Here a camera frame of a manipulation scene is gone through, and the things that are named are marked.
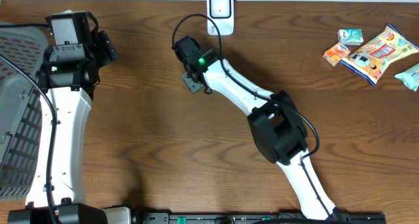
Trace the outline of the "orange tissue pack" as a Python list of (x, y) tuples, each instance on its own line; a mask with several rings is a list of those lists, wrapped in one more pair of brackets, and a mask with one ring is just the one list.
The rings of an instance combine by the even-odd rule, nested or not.
[(332, 66), (336, 66), (343, 58), (347, 57), (351, 53), (351, 50), (343, 45), (337, 43), (330, 49), (326, 50), (323, 54), (323, 58), (327, 60)]

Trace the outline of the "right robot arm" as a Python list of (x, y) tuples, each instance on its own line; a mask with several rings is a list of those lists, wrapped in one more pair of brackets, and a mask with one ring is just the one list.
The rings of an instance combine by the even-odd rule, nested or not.
[(309, 150), (306, 138), (315, 128), (298, 112), (290, 95), (257, 86), (220, 53), (204, 52), (192, 37), (175, 42), (172, 49), (187, 75), (203, 84), (207, 94), (222, 94), (246, 114), (257, 149), (284, 172), (302, 214), (308, 219), (336, 221), (337, 207), (324, 191), (310, 160), (315, 151)]

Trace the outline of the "yellow chips bag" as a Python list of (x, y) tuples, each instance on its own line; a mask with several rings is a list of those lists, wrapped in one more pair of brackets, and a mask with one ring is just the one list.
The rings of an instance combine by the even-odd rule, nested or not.
[(382, 33), (340, 62), (375, 86), (390, 64), (416, 53), (418, 45), (388, 24)]

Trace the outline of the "grey plastic basket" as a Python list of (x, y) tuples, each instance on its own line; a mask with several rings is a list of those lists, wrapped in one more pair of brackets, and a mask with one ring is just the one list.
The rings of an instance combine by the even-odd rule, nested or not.
[[(35, 77), (48, 46), (35, 27), (2, 28), (1, 55)], [(39, 93), (1, 61), (1, 200), (25, 199), (37, 166), (42, 127)]]

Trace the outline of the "light green snack packet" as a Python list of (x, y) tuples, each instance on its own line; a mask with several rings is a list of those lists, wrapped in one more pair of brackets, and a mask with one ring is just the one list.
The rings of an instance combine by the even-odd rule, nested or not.
[(419, 64), (415, 64), (402, 73), (396, 74), (394, 77), (403, 82), (410, 90), (417, 91), (419, 86)]

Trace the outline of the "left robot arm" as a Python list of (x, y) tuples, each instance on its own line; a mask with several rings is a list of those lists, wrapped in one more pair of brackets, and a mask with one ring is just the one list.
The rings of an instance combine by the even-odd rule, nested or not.
[(44, 53), (30, 83), (40, 93), (42, 128), (35, 178), (26, 207), (9, 212), (9, 223), (138, 223), (127, 206), (86, 205), (82, 178), (84, 131), (99, 69), (118, 54), (88, 11), (65, 11), (47, 19), (55, 44)]

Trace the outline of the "dark green small box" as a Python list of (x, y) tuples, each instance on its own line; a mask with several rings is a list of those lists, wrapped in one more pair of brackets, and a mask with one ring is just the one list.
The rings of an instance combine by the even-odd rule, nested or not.
[(203, 88), (204, 88), (204, 85), (203, 85), (202, 83), (200, 83), (200, 82), (198, 82), (198, 83), (194, 82), (194, 81), (193, 81), (193, 79), (192, 79), (192, 78), (190, 78), (190, 77), (187, 75), (187, 72), (184, 72), (184, 73), (181, 75), (181, 78), (182, 78), (183, 82), (185, 83), (186, 87), (187, 87), (187, 88), (190, 90), (190, 92), (192, 92), (192, 93), (196, 93), (196, 92), (198, 92), (199, 90), (201, 90), (201, 89), (203, 89)]

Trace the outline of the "teal tissue pack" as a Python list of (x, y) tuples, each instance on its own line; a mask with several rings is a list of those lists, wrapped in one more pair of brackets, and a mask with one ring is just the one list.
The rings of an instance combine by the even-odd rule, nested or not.
[(337, 36), (338, 41), (343, 45), (361, 45), (363, 43), (361, 29), (339, 29)]

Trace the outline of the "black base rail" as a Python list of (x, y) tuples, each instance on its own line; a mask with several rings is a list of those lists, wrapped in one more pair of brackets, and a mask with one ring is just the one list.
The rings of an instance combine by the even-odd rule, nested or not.
[(278, 214), (169, 214), (148, 213), (143, 217), (144, 224), (279, 224), (279, 223), (344, 223), (344, 224), (386, 224), (382, 214), (338, 214), (325, 221), (308, 219), (300, 213)]

